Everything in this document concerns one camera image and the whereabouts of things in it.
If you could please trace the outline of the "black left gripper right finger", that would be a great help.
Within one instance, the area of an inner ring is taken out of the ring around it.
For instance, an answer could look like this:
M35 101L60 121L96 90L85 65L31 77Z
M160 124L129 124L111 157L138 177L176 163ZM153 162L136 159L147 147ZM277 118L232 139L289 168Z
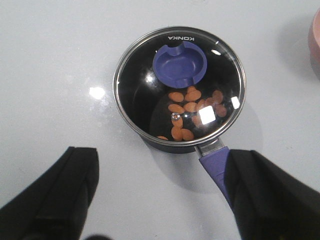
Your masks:
M224 183L243 240L318 240L320 194L254 150L230 150Z

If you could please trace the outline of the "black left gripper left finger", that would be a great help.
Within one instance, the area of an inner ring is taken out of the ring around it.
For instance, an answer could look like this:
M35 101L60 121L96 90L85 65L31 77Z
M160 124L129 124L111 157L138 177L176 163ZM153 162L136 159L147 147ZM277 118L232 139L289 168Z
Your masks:
M95 148L69 147L0 209L2 240L78 240L99 182Z

